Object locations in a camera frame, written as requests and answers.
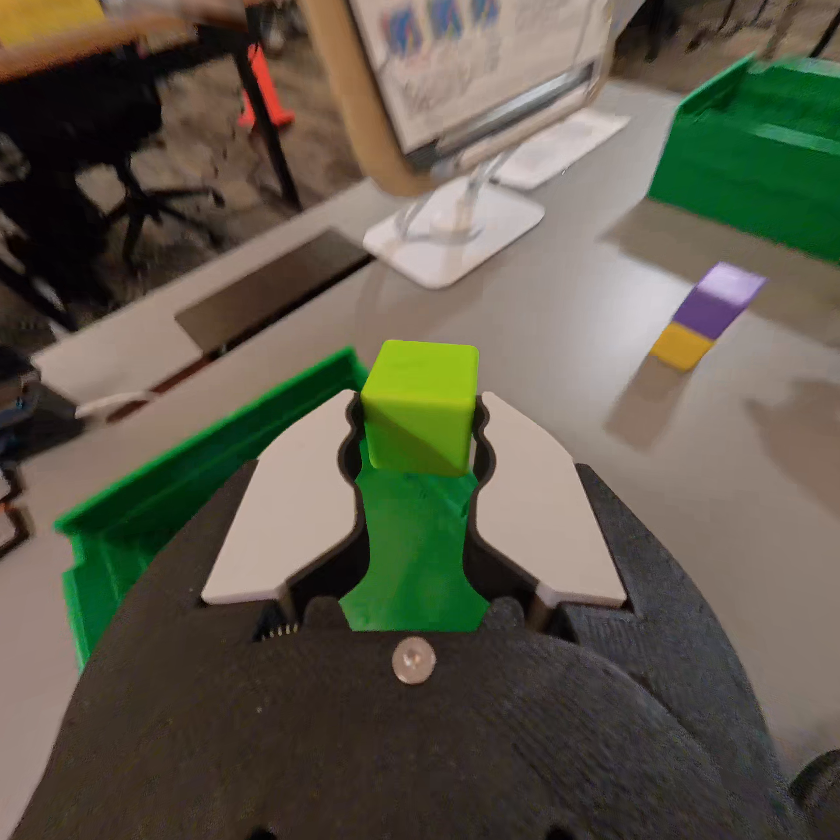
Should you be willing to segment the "laminated paper sheet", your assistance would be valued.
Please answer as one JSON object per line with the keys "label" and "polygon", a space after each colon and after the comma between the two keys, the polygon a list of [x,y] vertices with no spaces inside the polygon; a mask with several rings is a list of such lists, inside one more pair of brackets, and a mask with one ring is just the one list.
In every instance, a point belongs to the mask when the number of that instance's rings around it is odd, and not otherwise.
{"label": "laminated paper sheet", "polygon": [[530,192],[623,131],[631,117],[584,108],[535,134],[506,159],[494,183]]}

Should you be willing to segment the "yellow cube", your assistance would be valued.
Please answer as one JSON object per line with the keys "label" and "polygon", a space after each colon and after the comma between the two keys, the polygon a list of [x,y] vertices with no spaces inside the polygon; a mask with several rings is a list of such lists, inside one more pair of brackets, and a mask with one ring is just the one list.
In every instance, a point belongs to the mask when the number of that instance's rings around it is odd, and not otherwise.
{"label": "yellow cube", "polygon": [[679,373],[692,371],[715,340],[677,323],[670,322],[659,334],[648,355]]}

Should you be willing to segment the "yellow box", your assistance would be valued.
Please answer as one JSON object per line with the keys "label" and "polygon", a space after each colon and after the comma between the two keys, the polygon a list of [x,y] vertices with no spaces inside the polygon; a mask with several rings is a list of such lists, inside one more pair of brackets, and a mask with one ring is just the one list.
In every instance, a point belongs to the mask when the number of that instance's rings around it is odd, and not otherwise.
{"label": "yellow box", "polygon": [[1,1],[1,46],[19,46],[105,19],[99,1]]}

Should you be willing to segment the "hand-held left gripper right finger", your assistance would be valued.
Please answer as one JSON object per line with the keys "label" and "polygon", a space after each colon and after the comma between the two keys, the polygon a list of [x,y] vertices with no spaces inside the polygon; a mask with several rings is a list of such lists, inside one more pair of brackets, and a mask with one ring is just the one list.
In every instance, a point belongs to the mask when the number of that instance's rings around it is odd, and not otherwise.
{"label": "hand-held left gripper right finger", "polygon": [[622,609],[625,584],[570,453],[494,392],[476,399],[463,549],[470,586],[517,601],[531,625],[561,605]]}

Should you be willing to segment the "green plastic bin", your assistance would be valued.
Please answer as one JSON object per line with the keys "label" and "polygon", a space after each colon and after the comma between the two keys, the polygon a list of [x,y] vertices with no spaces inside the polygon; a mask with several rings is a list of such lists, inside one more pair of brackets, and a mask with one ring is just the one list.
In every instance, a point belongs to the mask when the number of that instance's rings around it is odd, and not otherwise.
{"label": "green plastic bin", "polygon": [[839,65],[738,60],[675,111],[648,197],[837,266]]}
{"label": "green plastic bin", "polygon": [[[367,378],[352,348],[275,385],[162,455],[69,509],[54,522],[74,563],[62,575],[66,614],[82,671],[124,597],[164,546],[246,461],[343,389]],[[362,444],[357,477],[371,567],[342,600],[355,631],[476,628],[487,602],[468,585],[461,555],[469,498],[459,478],[375,469]]]}

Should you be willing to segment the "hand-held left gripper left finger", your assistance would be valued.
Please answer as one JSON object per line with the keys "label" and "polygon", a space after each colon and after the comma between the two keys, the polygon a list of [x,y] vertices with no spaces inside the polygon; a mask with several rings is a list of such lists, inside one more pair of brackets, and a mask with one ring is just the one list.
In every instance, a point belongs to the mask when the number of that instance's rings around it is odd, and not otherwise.
{"label": "hand-held left gripper left finger", "polygon": [[202,592],[210,606],[277,602],[289,623],[367,574],[361,396],[341,391],[259,455]]}

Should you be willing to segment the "lime green cube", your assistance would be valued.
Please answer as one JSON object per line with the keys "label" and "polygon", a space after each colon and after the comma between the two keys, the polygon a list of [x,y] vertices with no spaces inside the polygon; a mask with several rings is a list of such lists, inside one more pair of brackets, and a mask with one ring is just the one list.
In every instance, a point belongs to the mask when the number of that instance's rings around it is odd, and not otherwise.
{"label": "lime green cube", "polygon": [[469,471],[479,351],[389,339],[360,392],[371,465],[446,478]]}

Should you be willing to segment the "purple cube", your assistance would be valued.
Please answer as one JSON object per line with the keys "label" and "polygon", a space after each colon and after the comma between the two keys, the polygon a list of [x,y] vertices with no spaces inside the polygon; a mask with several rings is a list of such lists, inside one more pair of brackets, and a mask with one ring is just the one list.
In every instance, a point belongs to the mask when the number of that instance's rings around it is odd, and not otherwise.
{"label": "purple cube", "polygon": [[673,323],[715,341],[749,309],[766,284],[766,277],[718,262],[677,308]]}

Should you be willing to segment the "orange traffic cone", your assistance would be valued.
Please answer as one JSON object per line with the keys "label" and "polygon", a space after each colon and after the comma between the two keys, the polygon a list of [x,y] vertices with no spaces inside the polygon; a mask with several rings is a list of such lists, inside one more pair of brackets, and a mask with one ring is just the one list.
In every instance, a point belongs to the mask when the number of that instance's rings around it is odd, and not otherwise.
{"label": "orange traffic cone", "polygon": [[[248,47],[248,63],[255,75],[262,101],[272,124],[279,129],[291,126],[296,120],[296,115],[294,111],[288,110],[281,104],[279,94],[270,75],[266,54],[261,45],[250,45]],[[256,115],[246,91],[243,91],[242,102],[243,108],[238,117],[238,126],[253,130],[256,126]]]}

